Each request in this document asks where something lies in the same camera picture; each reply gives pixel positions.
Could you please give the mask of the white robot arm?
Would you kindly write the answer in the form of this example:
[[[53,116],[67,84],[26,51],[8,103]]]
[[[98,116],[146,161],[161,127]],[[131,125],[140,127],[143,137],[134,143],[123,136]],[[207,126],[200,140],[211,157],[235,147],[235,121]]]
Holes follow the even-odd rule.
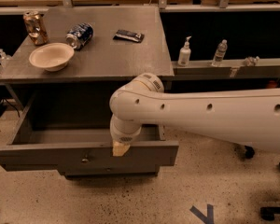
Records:
[[[153,124],[280,153],[280,89],[166,93],[144,73],[117,89],[109,106],[116,142],[130,144]]]

